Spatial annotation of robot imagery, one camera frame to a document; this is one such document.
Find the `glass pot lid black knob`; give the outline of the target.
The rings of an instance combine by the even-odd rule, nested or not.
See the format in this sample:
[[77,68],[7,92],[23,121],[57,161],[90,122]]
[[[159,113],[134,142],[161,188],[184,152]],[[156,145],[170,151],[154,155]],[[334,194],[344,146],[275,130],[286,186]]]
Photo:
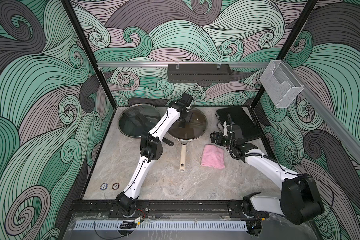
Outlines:
[[177,120],[169,129],[168,133],[175,139],[181,141],[192,141],[201,137],[207,130],[208,121],[206,115],[193,109],[189,112],[191,116],[188,122]]

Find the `pink cloth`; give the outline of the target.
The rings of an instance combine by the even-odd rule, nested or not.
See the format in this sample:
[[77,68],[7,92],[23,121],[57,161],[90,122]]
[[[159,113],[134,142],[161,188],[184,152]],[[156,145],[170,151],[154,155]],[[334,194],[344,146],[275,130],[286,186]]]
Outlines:
[[224,150],[217,146],[205,145],[202,154],[201,166],[218,170],[224,169],[224,153]]

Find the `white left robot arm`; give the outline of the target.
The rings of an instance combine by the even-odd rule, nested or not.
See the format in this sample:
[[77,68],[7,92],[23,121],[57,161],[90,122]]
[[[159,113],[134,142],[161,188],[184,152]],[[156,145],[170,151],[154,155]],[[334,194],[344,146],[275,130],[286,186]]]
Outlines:
[[188,100],[172,101],[159,122],[142,134],[138,165],[127,186],[116,197],[116,202],[124,215],[131,216],[134,213],[143,182],[150,168],[164,151],[162,140],[177,120],[187,117],[192,101],[191,97]]

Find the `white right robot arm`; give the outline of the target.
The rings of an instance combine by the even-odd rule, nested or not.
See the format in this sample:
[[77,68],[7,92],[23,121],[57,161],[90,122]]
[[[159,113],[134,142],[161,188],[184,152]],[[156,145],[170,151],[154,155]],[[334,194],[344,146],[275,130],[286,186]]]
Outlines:
[[226,123],[224,132],[211,133],[210,140],[215,145],[225,147],[233,159],[256,168],[281,191],[279,197],[263,196],[260,192],[245,196],[243,212],[246,215],[273,213],[300,225],[325,212],[315,179],[282,166],[256,145],[246,142],[240,126],[233,122]]

